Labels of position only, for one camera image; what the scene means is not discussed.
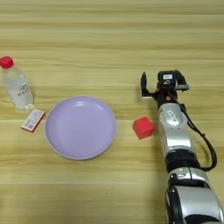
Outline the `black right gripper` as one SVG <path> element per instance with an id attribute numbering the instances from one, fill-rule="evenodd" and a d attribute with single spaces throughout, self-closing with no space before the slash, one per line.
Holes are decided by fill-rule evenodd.
<path id="1" fill-rule="evenodd" d="M 158 87 L 156 92 L 153 94 L 147 89 L 147 78 L 146 72 L 143 72 L 141 77 L 141 96 L 143 98 L 153 98 L 157 103 L 157 107 L 160 108 L 166 103 L 176 103 L 178 104 L 178 91 L 185 92 L 189 90 L 189 86 L 186 85 L 186 79 L 184 75 L 179 71 L 175 70 L 176 80 L 178 85 Z"/>

